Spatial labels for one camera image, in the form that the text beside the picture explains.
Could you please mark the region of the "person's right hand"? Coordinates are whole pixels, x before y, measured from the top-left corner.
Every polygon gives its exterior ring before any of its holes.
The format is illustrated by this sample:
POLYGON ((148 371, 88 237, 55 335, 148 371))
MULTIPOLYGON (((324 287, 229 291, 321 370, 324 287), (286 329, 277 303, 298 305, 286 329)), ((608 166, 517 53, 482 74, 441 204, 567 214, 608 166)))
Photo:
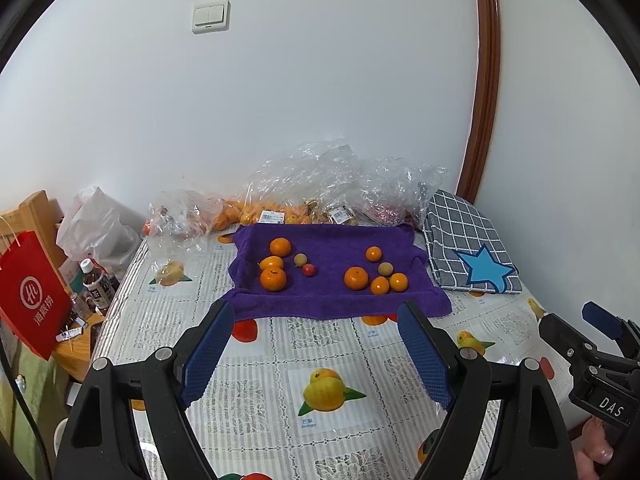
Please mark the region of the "person's right hand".
POLYGON ((614 450, 605 437, 604 422, 591 417, 582 427, 580 443, 574 451, 574 459, 579 480, 598 480, 596 465, 607 465, 612 460, 614 450))

